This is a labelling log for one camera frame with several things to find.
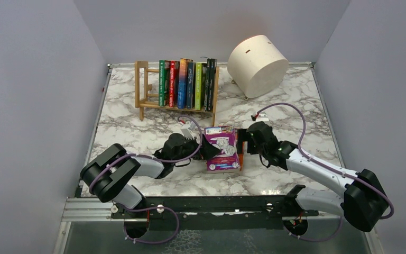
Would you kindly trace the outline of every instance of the marble surface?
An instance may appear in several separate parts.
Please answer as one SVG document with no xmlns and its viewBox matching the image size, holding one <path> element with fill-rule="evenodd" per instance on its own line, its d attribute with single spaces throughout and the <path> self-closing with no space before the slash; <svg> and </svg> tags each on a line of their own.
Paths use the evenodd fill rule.
<svg viewBox="0 0 406 254">
<path fill-rule="evenodd" d="M 220 65 L 216 125 L 232 124 L 247 128 L 253 122 L 250 115 L 275 102 L 288 102 L 301 109 L 306 117 L 307 131 L 302 142 L 313 155 L 340 165 L 331 130 L 320 96 L 309 67 L 289 67 L 283 82 L 270 93 L 255 99 L 245 99 L 235 84 L 226 65 Z M 149 74 L 149 84 L 158 88 L 158 74 Z M 266 110 L 279 140 L 297 143 L 302 122 L 290 107 L 280 106 Z M 146 109 L 144 121 L 139 120 L 139 109 L 134 107 L 134 68 L 114 68 L 108 86 L 91 160 L 113 143 L 120 143 L 129 152 L 152 154 L 161 148 L 172 132 L 180 132 L 177 122 L 180 112 Z M 202 127 L 210 126 L 211 115 L 194 113 Z M 175 168 L 164 179 L 134 177 L 134 185 L 145 196 L 199 196 L 199 195 L 269 195 L 286 194 L 295 184 L 314 189 L 323 185 L 298 173 L 278 167 L 265 168 L 257 155 L 244 156 L 244 167 L 239 173 L 209 174 L 206 163 L 192 161 L 188 166 Z M 91 196 L 84 185 L 82 196 Z"/>
</svg>

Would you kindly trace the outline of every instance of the white wall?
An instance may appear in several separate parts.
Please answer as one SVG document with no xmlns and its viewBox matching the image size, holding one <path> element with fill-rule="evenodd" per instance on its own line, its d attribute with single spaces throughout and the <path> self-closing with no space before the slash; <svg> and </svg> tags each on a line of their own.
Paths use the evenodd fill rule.
<svg viewBox="0 0 406 254">
<path fill-rule="evenodd" d="M 72 0 L 0 3 L 0 253 L 52 252 L 106 70 Z"/>
<path fill-rule="evenodd" d="M 406 1 L 352 0 L 315 70 L 346 166 L 394 202 L 384 250 L 406 253 Z"/>
<path fill-rule="evenodd" d="M 75 0 L 109 63 L 201 56 L 227 61 L 265 34 L 290 61 L 316 61 L 349 0 Z"/>
</svg>

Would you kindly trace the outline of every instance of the white cylinder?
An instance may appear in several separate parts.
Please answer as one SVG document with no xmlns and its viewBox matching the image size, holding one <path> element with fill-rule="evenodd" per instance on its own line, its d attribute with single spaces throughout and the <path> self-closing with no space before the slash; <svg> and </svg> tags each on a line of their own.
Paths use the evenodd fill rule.
<svg viewBox="0 0 406 254">
<path fill-rule="evenodd" d="M 228 73 L 248 98 L 275 89 L 288 66 L 289 61 L 265 35 L 241 42 L 228 59 Z"/>
</svg>

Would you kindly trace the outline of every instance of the wooden bookshelf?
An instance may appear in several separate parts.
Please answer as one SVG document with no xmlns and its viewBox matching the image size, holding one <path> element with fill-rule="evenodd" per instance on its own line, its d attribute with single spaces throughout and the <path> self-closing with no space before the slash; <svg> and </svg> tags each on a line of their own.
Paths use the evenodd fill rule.
<svg viewBox="0 0 406 254">
<path fill-rule="evenodd" d="M 158 102 L 151 102 L 149 101 L 149 98 L 158 98 L 158 94 L 151 94 L 149 93 L 153 85 L 149 84 L 149 72 L 153 73 L 158 73 L 158 69 L 152 69 L 149 68 L 149 62 L 147 61 L 136 61 L 134 64 L 135 67 L 135 76 L 134 76 L 134 92 L 135 92 L 135 102 L 134 105 L 136 108 L 139 108 L 139 119 L 141 121 L 144 120 L 144 109 L 145 108 L 157 108 L 160 110 L 176 110 L 176 111 L 183 111 L 183 112 L 197 112 L 197 113 L 205 113 L 205 114 L 211 114 L 213 116 L 213 121 L 212 121 L 212 126 L 215 125 L 215 119 L 216 119 L 216 106 L 217 106 L 217 95 L 218 95 L 218 73 L 219 73 L 219 67 L 216 68 L 216 73 L 215 73 L 215 80 L 214 82 L 214 94 L 213 94 L 213 110 L 212 112 L 204 111 L 202 110 L 196 110 L 194 108 L 177 108 L 175 107 L 170 107 L 169 105 L 166 105 L 164 107 L 161 107 L 158 105 Z M 141 68 L 144 69 L 144 94 L 141 98 L 140 94 L 140 70 Z"/>
</svg>

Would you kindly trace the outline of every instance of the blue book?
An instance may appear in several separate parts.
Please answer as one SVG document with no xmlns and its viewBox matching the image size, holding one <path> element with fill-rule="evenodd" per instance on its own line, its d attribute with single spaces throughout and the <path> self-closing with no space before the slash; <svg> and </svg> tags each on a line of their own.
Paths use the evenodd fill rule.
<svg viewBox="0 0 406 254">
<path fill-rule="evenodd" d="M 195 63 L 188 63 L 188 86 L 187 86 L 187 97 L 186 97 L 186 108 L 193 108 L 193 91 L 195 86 Z"/>
<path fill-rule="evenodd" d="M 177 98 L 178 108 L 184 108 L 186 104 L 186 86 L 188 83 L 187 72 L 188 72 L 188 62 L 186 61 L 186 59 L 181 58 L 180 70 L 178 74 L 178 98 Z"/>
</svg>

